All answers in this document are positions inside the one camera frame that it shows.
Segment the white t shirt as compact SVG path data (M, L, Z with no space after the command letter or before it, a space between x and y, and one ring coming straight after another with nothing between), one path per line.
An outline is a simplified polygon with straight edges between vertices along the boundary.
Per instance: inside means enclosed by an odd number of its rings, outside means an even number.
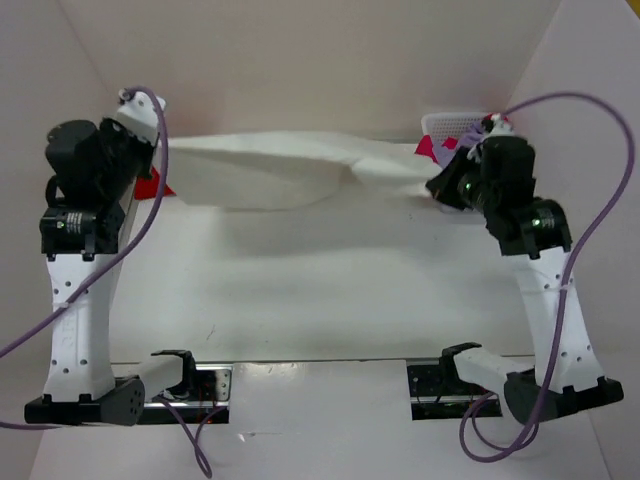
M167 184L185 203L289 210L337 194L345 177L383 194L424 195L441 172L429 156L332 132L271 131L171 138Z

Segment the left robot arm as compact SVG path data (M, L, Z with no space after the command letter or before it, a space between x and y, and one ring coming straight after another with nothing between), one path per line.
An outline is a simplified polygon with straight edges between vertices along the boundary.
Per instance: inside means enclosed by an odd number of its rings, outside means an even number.
M192 397L199 387L193 355L153 353L117 377L110 360L109 318L114 267L125 220L120 201L149 173L155 145L112 118L72 120L48 134L45 156L54 174L41 217L41 251L52 289L52 347L40 397L24 407L29 427L91 423L132 426L145 403L170 393Z

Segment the red t shirt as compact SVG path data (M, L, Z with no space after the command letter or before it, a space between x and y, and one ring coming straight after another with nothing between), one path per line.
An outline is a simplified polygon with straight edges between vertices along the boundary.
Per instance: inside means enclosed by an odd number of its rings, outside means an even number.
M159 187L160 175L155 167L151 168L150 177L138 177L134 185L134 199L137 201L154 199Z

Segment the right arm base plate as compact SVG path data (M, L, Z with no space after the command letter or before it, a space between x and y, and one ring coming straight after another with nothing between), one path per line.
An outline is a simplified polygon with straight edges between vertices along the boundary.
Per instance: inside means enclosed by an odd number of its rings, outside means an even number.
M472 403L486 393L482 387L445 379L435 359L406 364L412 419L461 419Z

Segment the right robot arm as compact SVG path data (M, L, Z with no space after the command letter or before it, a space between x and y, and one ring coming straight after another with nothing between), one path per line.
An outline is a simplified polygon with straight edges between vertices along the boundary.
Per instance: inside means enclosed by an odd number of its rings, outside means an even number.
M535 195L535 151L514 135L461 147L426 184L434 199L481 213L516 278L534 347L533 365L467 342L443 350L438 380L450 393L474 384L496 394L521 425L546 422L619 402L621 383L593 351L575 283L565 273L572 239L562 207Z

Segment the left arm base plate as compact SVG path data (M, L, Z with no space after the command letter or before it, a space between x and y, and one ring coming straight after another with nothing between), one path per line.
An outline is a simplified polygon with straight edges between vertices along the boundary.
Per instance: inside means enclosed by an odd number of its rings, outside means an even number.
M231 397L233 367L231 364L197 363L195 373L187 387L165 389L150 402L146 402L139 425L177 424L176 418L160 402L169 401L181 419L188 425L201 422L227 424Z

